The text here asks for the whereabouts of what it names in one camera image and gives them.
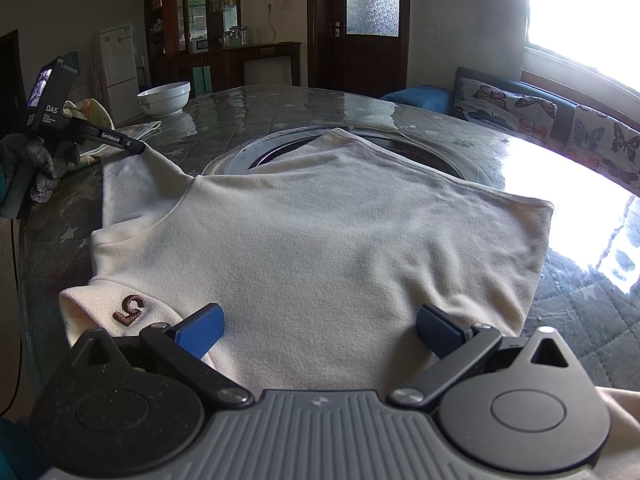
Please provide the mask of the gloved left hand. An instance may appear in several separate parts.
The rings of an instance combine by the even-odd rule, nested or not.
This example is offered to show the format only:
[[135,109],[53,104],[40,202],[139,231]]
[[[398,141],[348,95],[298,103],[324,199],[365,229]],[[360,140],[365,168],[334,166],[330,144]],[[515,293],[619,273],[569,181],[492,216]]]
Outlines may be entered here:
[[53,156],[39,138],[24,133],[10,133],[1,139],[1,205],[10,196],[18,168],[34,173],[29,178],[27,195],[36,204],[47,203],[66,173],[69,164],[78,164],[78,146],[70,144],[61,156]]

